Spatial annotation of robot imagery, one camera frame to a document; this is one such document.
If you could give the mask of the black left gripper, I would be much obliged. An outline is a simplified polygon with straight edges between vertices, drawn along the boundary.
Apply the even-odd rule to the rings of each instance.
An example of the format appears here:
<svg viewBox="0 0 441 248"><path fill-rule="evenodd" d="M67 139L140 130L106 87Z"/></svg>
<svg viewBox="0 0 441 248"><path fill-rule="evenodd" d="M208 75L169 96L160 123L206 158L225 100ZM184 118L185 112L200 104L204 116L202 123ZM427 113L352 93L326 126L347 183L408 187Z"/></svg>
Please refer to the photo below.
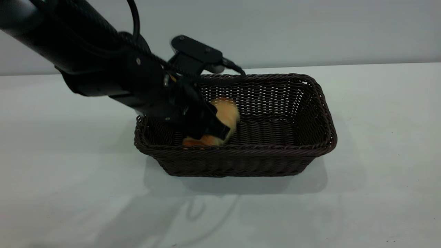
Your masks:
<svg viewBox="0 0 441 248"><path fill-rule="evenodd" d="M211 135L226 139L230 127L216 117L216 107L203 97L197 85L188 85L188 95L174 83L156 61L137 52L115 58L118 82L125 91L115 100L140 114L166 122L195 139Z"/></svg>

